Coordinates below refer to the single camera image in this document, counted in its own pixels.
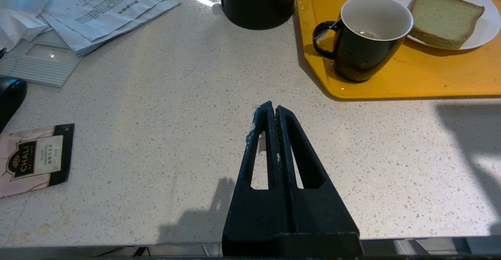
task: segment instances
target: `speckled white countertop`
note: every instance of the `speckled white countertop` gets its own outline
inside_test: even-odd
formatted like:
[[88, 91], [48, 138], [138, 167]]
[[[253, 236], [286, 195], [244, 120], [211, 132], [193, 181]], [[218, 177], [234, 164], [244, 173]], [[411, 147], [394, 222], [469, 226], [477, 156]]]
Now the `speckled white countertop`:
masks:
[[70, 177], [0, 199], [0, 247], [220, 242], [265, 101], [297, 115], [361, 238], [501, 233], [499, 99], [339, 101], [301, 59], [290, 21], [182, 0], [63, 88], [30, 84], [5, 132], [75, 123]]

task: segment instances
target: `yellow tray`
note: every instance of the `yellow tray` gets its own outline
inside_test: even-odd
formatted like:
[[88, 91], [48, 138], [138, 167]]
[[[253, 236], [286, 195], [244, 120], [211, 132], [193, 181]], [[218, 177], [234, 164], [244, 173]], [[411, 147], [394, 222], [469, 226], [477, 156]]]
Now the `yellow tray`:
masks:
[[[316, 53], [313, 29], [336, 20], [347, 0], [297, 0], [304, 56], [327, 91], [338, 98], [421, 98], [501, 95], [501, 34], [480, 48], [442, 50], [406, 39], [395, 56], [370, 80], [350, 83], [335, 73], [331, 60]], [[500, 0], [492, 0], [501, 9]], [[332, 49], [334, 33], [321, 46]]]

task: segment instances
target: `black kettle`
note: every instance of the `black kettle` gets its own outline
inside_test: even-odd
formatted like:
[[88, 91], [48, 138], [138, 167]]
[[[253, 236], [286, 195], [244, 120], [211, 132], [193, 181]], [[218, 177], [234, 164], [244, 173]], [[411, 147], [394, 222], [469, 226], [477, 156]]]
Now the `black kettle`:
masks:
[[222, 0], [221, 4], [230, 21], [254, 30], [277, 27], [294, 12], [294, 0]]

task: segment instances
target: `computer mouse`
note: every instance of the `computer mouse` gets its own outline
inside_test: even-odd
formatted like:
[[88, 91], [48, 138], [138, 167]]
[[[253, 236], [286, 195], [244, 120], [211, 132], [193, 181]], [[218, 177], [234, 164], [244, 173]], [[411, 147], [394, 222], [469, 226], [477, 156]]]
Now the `computer mouse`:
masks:
[[26, 90], [25, 81], [0, 77], [0, 133], [25, 99]]

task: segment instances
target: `black mug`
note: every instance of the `black mug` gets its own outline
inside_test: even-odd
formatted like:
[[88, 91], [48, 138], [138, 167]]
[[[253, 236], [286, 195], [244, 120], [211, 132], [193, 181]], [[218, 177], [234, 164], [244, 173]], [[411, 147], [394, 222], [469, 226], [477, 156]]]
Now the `black mug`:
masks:
[[[363, 82], [391, 59], [413, 22], [410, 10], [394, 0], [347, 0], [338, 21], [325, 21], [315, 28], [313, 47], [334, 60], [334, 69], [342, 78]], [[333, 52], [317, 43], [328, 30], [337, 32]]]
[[221, 5], [230, 21], [254, 30], [277, 27], [294, 12], [294, 0], [222, 0]]

